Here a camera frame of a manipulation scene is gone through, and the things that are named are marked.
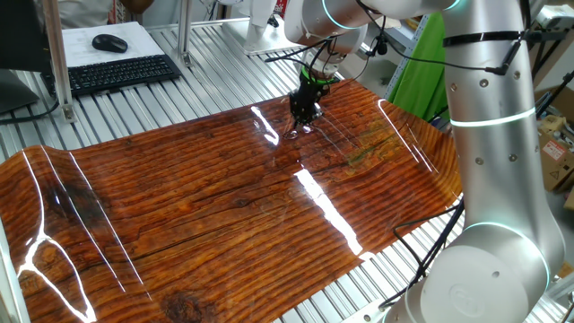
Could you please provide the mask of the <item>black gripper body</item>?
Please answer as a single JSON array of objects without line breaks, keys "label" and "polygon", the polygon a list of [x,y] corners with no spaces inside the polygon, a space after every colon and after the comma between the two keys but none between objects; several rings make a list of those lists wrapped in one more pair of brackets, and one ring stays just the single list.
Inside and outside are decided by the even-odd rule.
[{"label": "black gripper body", "polygon": [[329,92],[329,82],[301,78],[300,87],[289,93],[290,111],[294,118],[294,124],[299,122],[304,126],[309,121],[313,122],[321,117],[323,112],[318,103]]}]

